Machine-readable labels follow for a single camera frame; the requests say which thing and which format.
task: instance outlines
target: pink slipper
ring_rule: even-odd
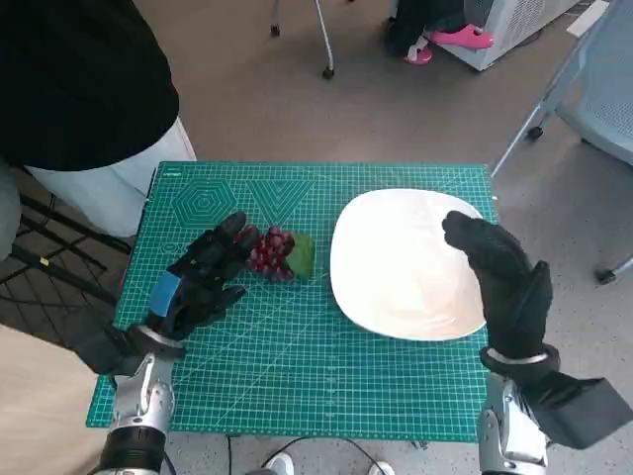
[[[490,48],[495,43],[493,35],[484,33],[474,25],[466,25],[456,33],[433,32],[430,40],[438,45],[457,45],[471,49]]]
[[[413,64],[415,66],[424,66],[433,58],[433,51],[431,48],[426,46],[423,49],[419,49],[417,51],[417,57],[415,59],[409,59],[408,56],[405,56],[405,61],[409,64]]]

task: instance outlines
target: robotic arm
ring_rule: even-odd
[[[532,267],[501,226],[458,212],[442,226],[446,242],[468,256],[484,303],[489,345],[480,359],[491,372],[478,425],[482,472],[545,475],[548,444],[585,449],[630,422],[631,408],[608,381],[561,373],[558,350],[543,342],[549,265]]]
[[[243,213],[231,215],[189,246],[154,287],[143,325],[120,331],[82,318],[69,328],[79,357],[116,381],[113,419],[93,474],[160,473],[181,341],[223,318],[245,294],[225,288],[259,240],[245,221]],[[587,448],[631,421],[633,412],[606,380],[559,372],[557,349],[543,343],[552,302],[548,264],[532,267],[512,235],[483,220],[451,212],[443,227],[477,274],[488,324],[489,345],[480,353],[491,370],[478,430],[482,472],[545,475],[549,443]]]
[[[259,241],[235,213],[189,245],[162,274],[149,298],[142,325],[121,331],[82,315],[69,326],[70,347],[116,388],[108,437],[95,474],[159,474],[174,411],[171,373],[185,356],[181,341],[198,327],[223,318],[245,294],[225,287],[243,268]]]

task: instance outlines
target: white plate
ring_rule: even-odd
[[[330,255],[334,298],[355,324],[396,338],[459,338],[484,325],[479,282],[466,255],[444,241],[451,210],[480,218],[454,196],[379,190],[338,217]]]

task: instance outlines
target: black glove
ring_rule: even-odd
[[[442,227],[446,242],[468,255],[479,279],[489,346],[511,359],[543,353],[552,304],[547,262],[532,268],[518,240],[499,225],[451,211]]]
[[[245,224],[246,215],[234,213],[189,244],[154,287],[146,320],[150,328],[180,341],[222,319],[244,296],[242,286],[225,284],[244,268],[260,240],[259,230]]]

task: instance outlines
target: green cutting mat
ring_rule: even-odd
[[[261,229],[274,223],[316,241],[310,281],[269,284],[244,272],[246,297],[186,342],[174,373],[173,430],[475,440],[484,331],[446,342],[388,338],[356,327],[333,300],[327,272],[336,219],[355,196],[382,188],[450,193],[496,219],[479,165],[160,165],[117,311],[121,328],[143,320],[165,267],[232,211],[244,210]],[[89,427],[109,424],[112,401],[100,378]]]

